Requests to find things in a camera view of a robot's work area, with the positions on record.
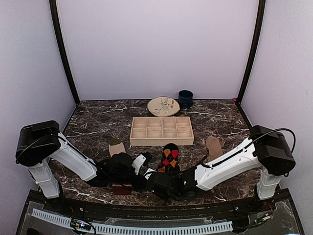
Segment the black argyle sock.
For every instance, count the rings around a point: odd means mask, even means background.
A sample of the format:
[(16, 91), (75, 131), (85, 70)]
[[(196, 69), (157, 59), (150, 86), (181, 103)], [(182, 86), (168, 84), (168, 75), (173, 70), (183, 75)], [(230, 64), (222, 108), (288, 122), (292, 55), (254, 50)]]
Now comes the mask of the black argyle sock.
[(174, 143), (169, 143), (164, 146), (161, 162), (158, 165), (157, 171), (160, 173), (179, 172), (179, 148)]

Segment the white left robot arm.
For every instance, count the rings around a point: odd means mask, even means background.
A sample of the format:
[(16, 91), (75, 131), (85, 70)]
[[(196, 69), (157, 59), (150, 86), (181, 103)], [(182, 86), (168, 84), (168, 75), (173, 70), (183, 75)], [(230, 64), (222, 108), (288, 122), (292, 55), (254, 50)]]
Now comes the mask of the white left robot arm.
[(119, 139), (109, 143), (110, 158), (97, 162), (73, 146), (60, 132), (59, 123), (50, 120), (27, 125), (20, 130), (16, 163), (27, 168), (50, 206), (58, 213), (66, 213), (69, 203), (61, 196), (61, 184), (48, 164), (54, 159), (78, 175), (92, 187), (119, 184), (135, 191), (146, 187), (146, 178), (139, 174), (140, 166), (126, 153)]

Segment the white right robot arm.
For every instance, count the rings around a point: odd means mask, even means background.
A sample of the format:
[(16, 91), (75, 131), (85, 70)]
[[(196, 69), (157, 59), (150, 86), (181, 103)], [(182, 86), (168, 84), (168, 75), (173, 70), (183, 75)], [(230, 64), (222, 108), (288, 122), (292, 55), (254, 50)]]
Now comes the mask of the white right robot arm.
[(262, 167), (256, 185), (257, 196), (249, 205), (253, 212), (261, 212), (268, 205), (268, 199), (274, 196), (282, 177), (296, 165), (292, 155), (294, 148), (288, 146), (283, 131), (283, 128), (271, 130), (253, 126), (250, 137), (215, 160), (200, 162), (183, 172), (148, 172), (146, 189), (165, 200), (186, 200), (195, 197), (200, 190), (209, 191), (234, 176)]

